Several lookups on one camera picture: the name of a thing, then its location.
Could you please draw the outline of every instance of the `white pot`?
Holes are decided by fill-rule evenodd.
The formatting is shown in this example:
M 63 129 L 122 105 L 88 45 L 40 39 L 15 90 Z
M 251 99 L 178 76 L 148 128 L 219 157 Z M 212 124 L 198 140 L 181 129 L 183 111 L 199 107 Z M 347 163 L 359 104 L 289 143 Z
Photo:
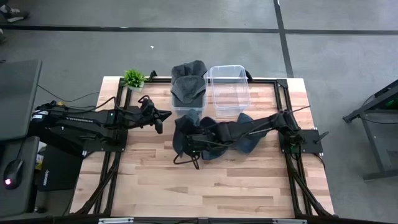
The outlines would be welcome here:
M 131 91 L 135 91 L 135 92 L 138 92 L 138 93 L 140 93 L 140 92 L 142 91 L 143 88 L 144 88 L 144 83 L 142 83 L 141 86 L 139 86 L 139 87 L 132 87 L 132 86 L 129 86 L 129 89 L 130 89 Z

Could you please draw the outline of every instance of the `person's foot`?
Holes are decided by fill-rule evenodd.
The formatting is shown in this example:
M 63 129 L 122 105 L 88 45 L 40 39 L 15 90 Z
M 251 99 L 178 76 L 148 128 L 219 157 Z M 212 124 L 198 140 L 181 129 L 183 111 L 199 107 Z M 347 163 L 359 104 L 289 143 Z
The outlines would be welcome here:
M 3 35 L 2 29 L 0 29 L 0 45 L 5 43 L 7 41 L 7 38 Z
M 6 11 L 0 11 L 0 13 L 7 19 L 7 22 L 16 22 L 19 20 L 23 20 L 29 17 L 29 12 L 22 11 L 19 9 L 13 9 L 9 6 L 6 6 Z

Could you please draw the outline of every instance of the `clear plastic bin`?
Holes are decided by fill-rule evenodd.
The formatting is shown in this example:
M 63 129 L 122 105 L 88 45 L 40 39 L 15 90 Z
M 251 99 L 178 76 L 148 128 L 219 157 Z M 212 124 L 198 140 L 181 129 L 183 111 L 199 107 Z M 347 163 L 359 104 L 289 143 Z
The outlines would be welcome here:
M 202 104 L 198 105 L 196 103 L 195 106 L 189 106 L 189 105 L 176 105 L 176 102 L 174 100 L 174 96 L 172 93 L 170 93 L 170 102 L 172 105 L 172 110 L 174 110 L 175 114 L 177 114 L 177 116 L 183 116 L 185 114 L 188 113 L 188 111 L 190 111 L 191 109 L 194 109 L 195 111 L 198 112 L 199 116 L 201 116 L 202 111 L 204 111 L 207 107 L 207 94 L 208 94 L 208 73 L 205 73 L 203 78 L 206 80 L 206 92 L 203 94 L 202 96 Z
M 251 104 L 246 72 L 241 65 L 214 66 L 209 70 L 217 116 L 236 116 Z

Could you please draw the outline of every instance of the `wooden tabletop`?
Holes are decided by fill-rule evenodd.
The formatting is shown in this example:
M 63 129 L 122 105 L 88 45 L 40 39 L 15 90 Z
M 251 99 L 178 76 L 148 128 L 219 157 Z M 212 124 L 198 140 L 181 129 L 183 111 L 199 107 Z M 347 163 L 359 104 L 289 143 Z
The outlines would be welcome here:
M 104 77 L 98 105 L 116 95 L 118 82 L 119 77 Z M 308 106 L 303 79 L 288 78 L 287 82 L 293 109 Z M 244 111 L 246 114 L 259 119 L 277 112 L 272 85 L 250 84 L 249 87 L 252 104 Z M 215 118 L 210 89 L 203 116 Z M 169 83 L 146 83 L 142 93 L 133 92 L 131 105 L 139 105 L 137 100 L 143 95 L 149 95 L 156 108 L 171 110 Z M 103 109 L 113 107 L 109 102 Z M 150 126 L 129 131 L 126 152 L 121 158 L 112 216 L 294 217 L 286 162 L 280 153 L 276 131 L 269 132 L 250 155 L 228 150 L 215 160 L 200 161 L 201 169 L 196 170 L 192 164 L 173 164 L 176 153 L 172 138 L 176 118 L 176 113 L 167 118 L 163 134 L 157 134 Z M 295 118 L 302 129 L 313 128 L 309 108 L 296 112 Z M 236 119 L 216 118 L 217 121 Z M 83 161 L 71 212 L 81 208 L 97 187 L 103 157 L 103 152 L 95 152 Z M 302 157 L 308 187 L 325 209 L 333 213 L 322 163 L 311 154 Z M 301 190 L 298 190 L 298 197 L 305 212 Z

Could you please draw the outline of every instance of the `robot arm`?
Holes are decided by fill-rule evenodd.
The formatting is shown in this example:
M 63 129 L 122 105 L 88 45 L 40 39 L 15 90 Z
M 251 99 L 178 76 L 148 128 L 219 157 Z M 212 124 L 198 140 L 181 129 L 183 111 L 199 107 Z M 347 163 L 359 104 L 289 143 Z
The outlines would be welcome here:
M 278 130 L 291 145 L 300 145 L 305 142 L 291 111 L 280 111 L 269 117 L 245 123 L 230 121 L 205 125 L 207 119 L 209 118 L 203 118 L 200 125 L 195 124 L 186 116 L 176 120 L 175 135 L 177 137 L 174 139 L 174 145 L 181 146 L 176 149 L 178 155 L 185 153 L 196 158 L 203 151 L 216 154 L 243 138 L 259 133 L 265 135 L 273 129 Z
M 114 110 L 94 111 L 95 108 L 80 110 L 59 106 L 53 101 L 36 108 L 31 126 L 35 127 L 36 135 L 51 129 L 77 144 L 84 144 L 87 151 L 123 151 L 128 129 L 155 125 L 161 134 L 162 122 L 171 115 L 171 111 L 158 110 L 149 96 L 142 97 L 139 103 L 141 107 L 116 106 Z

